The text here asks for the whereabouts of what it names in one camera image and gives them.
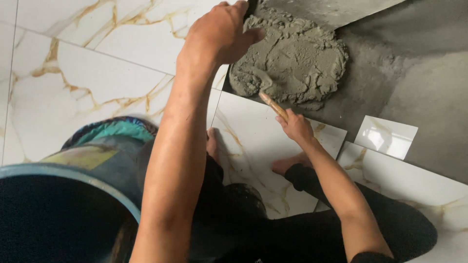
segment tile floor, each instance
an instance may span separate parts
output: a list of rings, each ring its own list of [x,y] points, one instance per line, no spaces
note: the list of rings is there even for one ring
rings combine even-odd
[[[0,2],[0,160],[38,161],[78,128],[119,115],[161,120],[190,25],[218,0],[3,0]],[[225,183],[249,183],[270,218],[313,211],[316,199],[269,171],[300,151],[265,105],[213,83],[207,127],[219,129]],[[313,122],[334,157],[346,131]],[[468,186],[346,143],[340,164],[355,180],[420,209],[439,243],[415,262],[468,261]]]

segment concrete floor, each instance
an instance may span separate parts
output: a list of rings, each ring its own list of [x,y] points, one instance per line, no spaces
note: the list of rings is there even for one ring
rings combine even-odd
[[[365,115],[416,126],[405,161],[468,184],[468,0],[407,0],[336,33],[346,75],[322,110],[304,114],[351,142]]]

